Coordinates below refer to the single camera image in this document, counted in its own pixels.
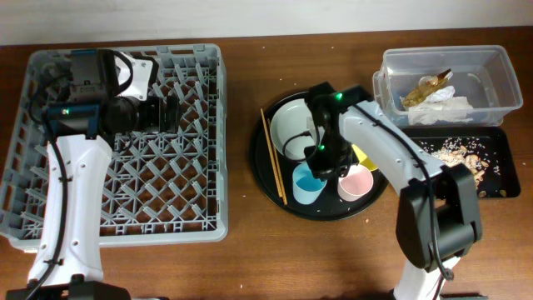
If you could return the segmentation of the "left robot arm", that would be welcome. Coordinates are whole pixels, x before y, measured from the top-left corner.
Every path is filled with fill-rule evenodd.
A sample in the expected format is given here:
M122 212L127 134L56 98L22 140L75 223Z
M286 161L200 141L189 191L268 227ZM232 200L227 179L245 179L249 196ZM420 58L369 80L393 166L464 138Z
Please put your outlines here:
M47 139L43 231L27 286L8 299L129 299L103 281L99 245L104 181L114 138L176 133L176 97L152 96L159 65L148 56L106 48L70 53L68 68L41 81L28 107Z

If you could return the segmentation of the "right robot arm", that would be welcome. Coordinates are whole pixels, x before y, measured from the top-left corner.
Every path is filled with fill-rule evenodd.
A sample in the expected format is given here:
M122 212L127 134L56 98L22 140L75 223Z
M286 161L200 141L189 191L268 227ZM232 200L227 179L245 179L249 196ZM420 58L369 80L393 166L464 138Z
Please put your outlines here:
M446 166L420 148L361 86L336 91L328 83L304 98L315 144L305 156L314 178L345 177L357 145L399 197L396 239L406 256L391 299L438 299L453 267L481 240L475 179L463 164Z

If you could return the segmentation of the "grey plate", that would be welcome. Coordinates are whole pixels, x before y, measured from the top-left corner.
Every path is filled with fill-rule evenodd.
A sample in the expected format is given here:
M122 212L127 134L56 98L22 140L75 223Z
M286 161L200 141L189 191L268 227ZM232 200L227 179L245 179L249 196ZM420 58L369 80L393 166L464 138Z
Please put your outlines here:
M271 120L271 140L286 159L305 159L304 150L316 146L316 131L311 112L303 98L283 104Z

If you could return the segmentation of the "pink cup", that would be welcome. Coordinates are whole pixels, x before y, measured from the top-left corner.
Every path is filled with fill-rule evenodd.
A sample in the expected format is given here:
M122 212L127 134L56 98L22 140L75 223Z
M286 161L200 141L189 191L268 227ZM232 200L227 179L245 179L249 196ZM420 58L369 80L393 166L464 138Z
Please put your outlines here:
M347 202L355 202L367 195L373 188L371 171L362 165L352 165L345 177L338 178L337 192Z

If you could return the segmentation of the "blue cup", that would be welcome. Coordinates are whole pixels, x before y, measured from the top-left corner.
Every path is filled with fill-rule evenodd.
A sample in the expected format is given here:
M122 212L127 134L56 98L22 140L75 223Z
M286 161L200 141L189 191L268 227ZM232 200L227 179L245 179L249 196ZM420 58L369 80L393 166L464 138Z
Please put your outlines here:
M306 163L295 167L292 173L292 193L295 200L303 205L314 203L325 188L327 180L314 178Z

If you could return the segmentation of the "wooden chopstick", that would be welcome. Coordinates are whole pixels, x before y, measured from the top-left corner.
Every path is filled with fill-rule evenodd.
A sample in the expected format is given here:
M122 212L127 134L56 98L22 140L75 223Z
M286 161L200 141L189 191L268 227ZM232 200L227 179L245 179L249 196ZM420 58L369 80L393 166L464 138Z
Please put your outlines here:
M286 198L286 190L285 190L285 185L284 185L284 182L283 182L283 177L282 177L282 173L281 173L281 166L280 166L280 163L279 163L279 157L278 157L278 152L276 150L276 147L275 147L275 144L273 142L273 139L271 137L271 120L268 118L267 119L267 130L268 130L268 137L270 139L270 142L271 142L271 145L272 145L272 148L273 148L273 156L274 156L274 161L275 161L275 165L276 165L276 171L277 171L277 179L278 179L278 182L279 182L279 186L280 186L280 197L283 201L283 205L284 207L287 206L287 198Z
M271 167L272 167L272 171L273 171L273 176L274 176L274 180L275 180L275 184L276 184L276 189L277 189L277 192L278 192L278 196L281 198L282 197L281 186L280 186L280 183L279 183L279 178L277 176L278 174L277 174L277 170L276 170L276 163L275 163L273 151L272 151L272 148L271 148L271 142L270 142L268 127L267 127L267 120L265 118L265 115L264 115L264 112L263 112L262 108L260 109L260 113L261 113L261 118L262 118L263 131L265 133L265 138L266 138L266 145L267 145L269 158L270 158L270 162L271 162Z

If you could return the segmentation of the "yellow bowl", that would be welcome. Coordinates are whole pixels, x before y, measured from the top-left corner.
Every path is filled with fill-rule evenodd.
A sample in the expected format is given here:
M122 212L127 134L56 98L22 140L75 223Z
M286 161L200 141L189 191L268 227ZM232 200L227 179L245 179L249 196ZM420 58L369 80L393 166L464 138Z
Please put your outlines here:
M352 166L362 165L367 168L369 171L374 172L378 169L378 166L370 160L370 158L355 144L352 144L352 150L355 154L354 161Z

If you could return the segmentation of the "food scraps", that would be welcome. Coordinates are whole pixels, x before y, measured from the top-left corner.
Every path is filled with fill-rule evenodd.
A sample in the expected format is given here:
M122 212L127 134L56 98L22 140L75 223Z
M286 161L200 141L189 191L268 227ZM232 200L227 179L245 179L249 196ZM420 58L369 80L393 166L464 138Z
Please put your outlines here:
M489 149L480 137L445 137L421 139L416 142L431 156L448 167L465 165L472 173L479 198L505 198L503 168L498 154Z

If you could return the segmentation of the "white tissue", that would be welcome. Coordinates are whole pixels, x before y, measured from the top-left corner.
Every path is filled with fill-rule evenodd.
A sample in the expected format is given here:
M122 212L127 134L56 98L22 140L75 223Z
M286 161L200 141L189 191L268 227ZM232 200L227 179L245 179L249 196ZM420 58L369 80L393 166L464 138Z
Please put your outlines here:
M433 125L438 122L468 122L468 112L473 106L467 97L455 96L453 86L444 87L430 94L424 101L417 105L407 103L406 97L400 97L403 107L407 110L410 125Z

